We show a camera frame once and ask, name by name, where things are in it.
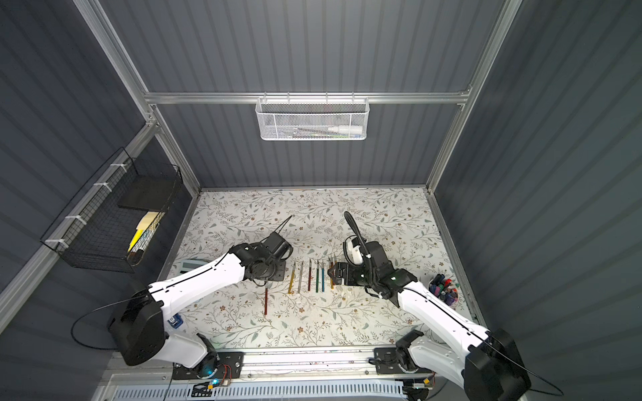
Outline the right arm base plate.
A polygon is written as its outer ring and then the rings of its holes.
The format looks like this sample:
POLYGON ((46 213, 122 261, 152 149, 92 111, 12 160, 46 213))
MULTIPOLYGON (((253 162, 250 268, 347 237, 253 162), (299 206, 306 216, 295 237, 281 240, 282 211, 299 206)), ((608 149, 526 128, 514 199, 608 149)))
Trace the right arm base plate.
POLYGON ((408 352, 399 351, 396 347, 375 348, 368 363, 375 366, 377 374, 433 374, 430 369, 412 362, 408 352))

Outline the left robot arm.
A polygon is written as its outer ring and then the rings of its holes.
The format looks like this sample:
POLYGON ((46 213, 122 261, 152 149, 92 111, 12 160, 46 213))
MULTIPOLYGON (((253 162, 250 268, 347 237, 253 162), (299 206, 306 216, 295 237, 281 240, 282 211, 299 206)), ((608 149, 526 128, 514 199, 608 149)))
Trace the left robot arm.
POLYGON ((212 377, 221 365, 217 350, 203 334, 178 331, 180 312, 225 287, 245 280, 281 282, 293 247, 277 232, 259 242, 231 247, 218 259, 165 281, 136 289, 118 305, 107 328, 126 365, 160 360, 212 377))

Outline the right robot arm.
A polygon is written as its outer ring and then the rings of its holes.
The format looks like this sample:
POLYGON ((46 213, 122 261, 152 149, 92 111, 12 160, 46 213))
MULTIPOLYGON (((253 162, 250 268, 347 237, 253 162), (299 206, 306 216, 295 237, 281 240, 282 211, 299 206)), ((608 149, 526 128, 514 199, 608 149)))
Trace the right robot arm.
POLYGON ((335 285, 363 287, 423 322, 445 342, 438 347, 412 330, 396 343, 400 369, 428 369, 461 387, 471 400, 519 400, 532 387, 512 337, 491 332, 451 309, 415 275, 395 268, 379 242, 344 242, 344 261, 329 269, 335 285))

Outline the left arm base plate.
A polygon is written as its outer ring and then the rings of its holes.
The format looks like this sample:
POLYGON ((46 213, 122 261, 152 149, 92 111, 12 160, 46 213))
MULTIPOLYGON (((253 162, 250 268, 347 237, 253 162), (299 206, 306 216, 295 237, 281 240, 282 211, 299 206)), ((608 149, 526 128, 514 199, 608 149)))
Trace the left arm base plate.
POLYGON ((245 353, 222 352, 216 357, 207 355, 203 362, 195 368, 186 368, 174 364, 173 380, 206 380, 206 379, 238 379, 241 375, 245 353))

